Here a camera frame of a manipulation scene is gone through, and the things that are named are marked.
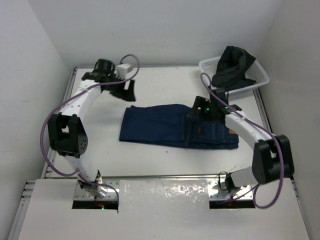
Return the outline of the dark blue denim trousers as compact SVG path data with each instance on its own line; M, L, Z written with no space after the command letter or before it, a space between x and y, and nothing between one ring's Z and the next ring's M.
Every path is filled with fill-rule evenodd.
M132 105L125 109L121 123L121 142L196 149L234 150L239 137L220 122L209 122L187 115L183 104L150 107Z

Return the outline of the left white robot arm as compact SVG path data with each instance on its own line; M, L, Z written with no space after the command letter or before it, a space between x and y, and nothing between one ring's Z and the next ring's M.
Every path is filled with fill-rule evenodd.
M136 100L135 81L128 74L129 63L99 59L91 72L86 72L77 91L47 122L50 148L64 157L78 176L80 188L96 199L106 196L111 187L104 185L100 171L85 152L89 145L83 119L97 97L104 91L126 102Z

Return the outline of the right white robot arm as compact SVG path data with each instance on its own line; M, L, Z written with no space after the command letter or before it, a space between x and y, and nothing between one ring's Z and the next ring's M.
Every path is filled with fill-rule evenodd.
M243 186L264 185L279 180L281 160L283 176L293 176L295 167L289 139L285 135L275 136L256 126L236 104L226 106L214 98L197 96L188 117L223 124L236 132L253 150L251 166L228 172L222 190L231 193Z

